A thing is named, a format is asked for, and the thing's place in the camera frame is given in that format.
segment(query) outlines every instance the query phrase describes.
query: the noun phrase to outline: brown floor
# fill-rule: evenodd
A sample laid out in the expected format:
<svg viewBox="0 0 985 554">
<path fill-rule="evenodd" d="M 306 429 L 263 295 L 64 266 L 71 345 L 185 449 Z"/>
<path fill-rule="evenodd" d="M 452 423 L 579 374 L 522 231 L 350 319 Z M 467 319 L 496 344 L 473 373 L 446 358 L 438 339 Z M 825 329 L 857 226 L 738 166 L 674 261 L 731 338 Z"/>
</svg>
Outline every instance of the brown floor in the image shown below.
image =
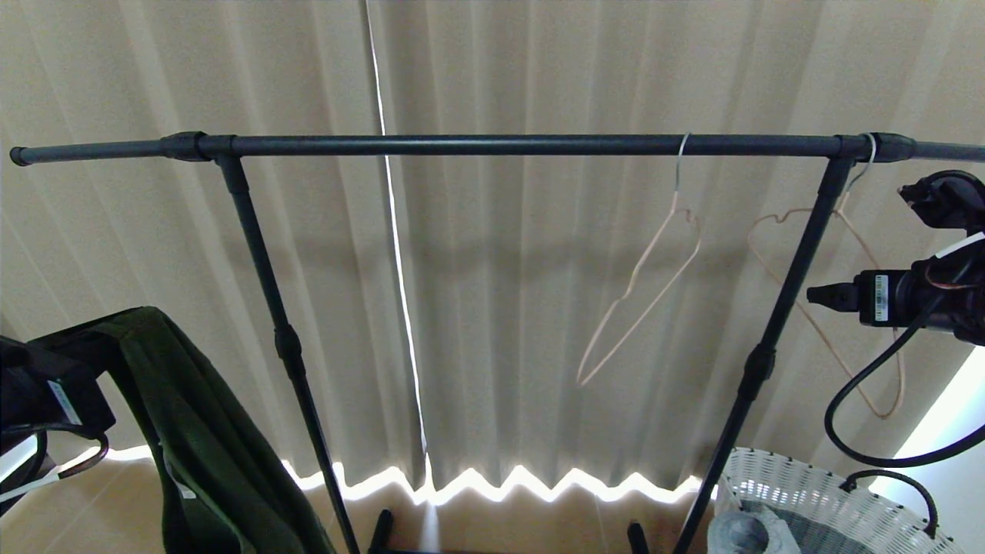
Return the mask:
<svg viewBox="0 0 985 554">
<path fill-rule="evenodd" d="M 344 542 L 324 490 L 308 491 L 337 549 Z M 442 506 L 415 506 L 397 486 L 346 503 L 365 550 L 384 508 L 395 516 L 389 546 L 471 552 L 628 553 L 626 526 L 644 522 L 651 552 L 669 552 L 690 498 L 658 504 L 638 493 L 597 501 L 577 487 L 547 503 L 523 488 L 502 502 L 466 490 Z M 703 530 L 691 552 L 703 552 Z M 106 460 L 29 494 L 0 519 L 4 554 L 163 552 L 161 485 L 150 460 Z"/>
</svg>

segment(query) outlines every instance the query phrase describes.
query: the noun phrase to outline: woven basket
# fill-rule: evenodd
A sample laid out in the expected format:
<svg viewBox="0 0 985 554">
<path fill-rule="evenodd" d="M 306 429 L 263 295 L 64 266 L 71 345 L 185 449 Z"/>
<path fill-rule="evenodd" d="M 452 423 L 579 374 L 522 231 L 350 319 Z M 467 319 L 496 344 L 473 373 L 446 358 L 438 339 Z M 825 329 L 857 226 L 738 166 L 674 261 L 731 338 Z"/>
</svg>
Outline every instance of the woven basket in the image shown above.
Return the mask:
<svg viewBox="0 0 985 554">
<path fill-rule="evenodd" d="M 863 474 L 902 478 L 918 487 L 929 501 L 930 521 L 866 489 L 854 490 L 857 476 L 867 476 Z M 756 505 L 784 519 L 805 554 L 963 552 L 937 528 L 936 508 L 926 490 L 888 471 L 870 470 L 845 479 L 791 457 L 735 449 L 718 483 L 715 513 Z"/>
</svg>

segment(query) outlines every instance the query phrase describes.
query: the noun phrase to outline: dark green garment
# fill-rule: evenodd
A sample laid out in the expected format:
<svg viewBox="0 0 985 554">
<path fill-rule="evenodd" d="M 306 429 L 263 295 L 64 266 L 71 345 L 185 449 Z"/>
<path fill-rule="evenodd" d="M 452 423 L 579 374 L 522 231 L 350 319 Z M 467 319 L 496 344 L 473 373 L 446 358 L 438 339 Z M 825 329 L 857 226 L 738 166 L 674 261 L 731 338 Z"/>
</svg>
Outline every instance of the dark green garment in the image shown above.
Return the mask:
<svg viewBox="0 0 985 554">
<path fill-rule="evenodd" d="M 229 387 L 156 308 L 105 320 L 110 368 L 154 454 L 167 552 L 334 553 L 318 516 Z"/>
</svg>

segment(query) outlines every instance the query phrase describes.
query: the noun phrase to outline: clothes rack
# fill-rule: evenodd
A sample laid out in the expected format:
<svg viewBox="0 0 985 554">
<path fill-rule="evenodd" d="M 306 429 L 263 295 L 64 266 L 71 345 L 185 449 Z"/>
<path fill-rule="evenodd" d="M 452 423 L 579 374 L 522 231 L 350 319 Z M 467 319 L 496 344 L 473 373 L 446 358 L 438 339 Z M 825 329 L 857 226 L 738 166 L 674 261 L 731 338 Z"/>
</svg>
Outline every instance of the clothes rack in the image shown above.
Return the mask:
<svg viewBox="0 0 985 554">
<path fill-rule="evenodd" d="M 267 308 L 274 322 L 278 356 L 284 363 L 325 476 L 332 507 L 349 554 L 360 554 L 342 499 L 339 483 L 319 423 L 317 408 L 305 376 L 301 344 L 291 327 L 240 161 L 245 156 L 677 156 L 683 135 L 405 135 L 405 136 L 236 136 L 181 132 L 160 140 L 15 147 L 11 160 L 18 166 L 48 162 L 119 158 L 171 158 L 183 162 L 215 162 L 235 204 Z M 728 420 L 722 429 L 701 487 L 674 549 L 687 552 L 708 506 L 711 490 L 721 477 L 750 408 L 769 379 L 776 345 L 794 308 L 821 237 L 845 187 L 849 171 L 868 161 L 875 141 L 875 163 L 905 160 L 985 162 L 985 146 L 921 142 L 894 133 L 863 135 L 691 135 L 685 156 L 793 156 L 828 158 L 818 197 L 794 254 L 790 270 L 758 344 L 746 360 L 743 377 Z M 383 511 L 369 545 L 371 554 L 400 552 L 386 547 L 393 515 Z M 642 528 L 632 524 L 628 538 L 633 554 L 648 552 Z"/>
</svg>

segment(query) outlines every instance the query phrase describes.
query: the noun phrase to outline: curtain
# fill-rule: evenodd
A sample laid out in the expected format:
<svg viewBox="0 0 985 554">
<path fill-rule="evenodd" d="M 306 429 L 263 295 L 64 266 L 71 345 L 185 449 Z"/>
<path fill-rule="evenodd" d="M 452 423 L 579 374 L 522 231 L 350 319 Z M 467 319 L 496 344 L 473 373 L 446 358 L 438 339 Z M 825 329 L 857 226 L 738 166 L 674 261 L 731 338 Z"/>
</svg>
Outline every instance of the curtain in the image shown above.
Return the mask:
<svg viewBox="0 0 985 554">
<path fill-rule="evenodd" d="M 3 2 L 0 140 L 385 127 L 885 130 L 981 143 L 981 29 L 976 0 Z M 469 467 L 499 484 L 518 464 L 549 486 L 577 467 L 611 485 L 639 472 L 674 488 L 703 470 L 779 289 L 750 255 L 746 231 L 760 216 L 810 205 L 824 160 L 685 158 L 681 203 L 702 220 L 700 253 L 581 388 L 574 377 L 587 342 L 667 212 L 673 158 L 244 164 L 330 448 L 350 484 L 397 466 L 420 486 L 426 442 L 437 488 Z M 946 168 L 983 170 L 876 166 L 853 189 L 846 212 L 882 265 L 908 267 L 959 238 L 923 227 L 895 194 Z M 213 360 L 277 452 L 301 475 L 317 470 L 217 168 L 131 160 L 18 169 L 5 156 L 3 177 L 4 333 L 31 339 L 157 306 Z M 777 271 L 805 221 L 757 230 L 756 245 Z M 691 229 L 674 220 L 592 361 L 693 245 Z M 868 267 L 834 221 L 808 285 Z M 856 369 L 891 340 L 852 315 L 809 310 Z M 882 421 L 853 396 L 839 429 L 854 445 L 892 454 L 967 352 L 948 336 L 918 333 L 906 350 L 901 411 Z M 850 470 L 821 425 L 846 379 L 794 312 L 740 444 Z M 136 445 L 125 405 L 104 389 L 120 420 L 113 447 Z M 888 408 L 892 368 L 865 389 Z"/>
</svg>

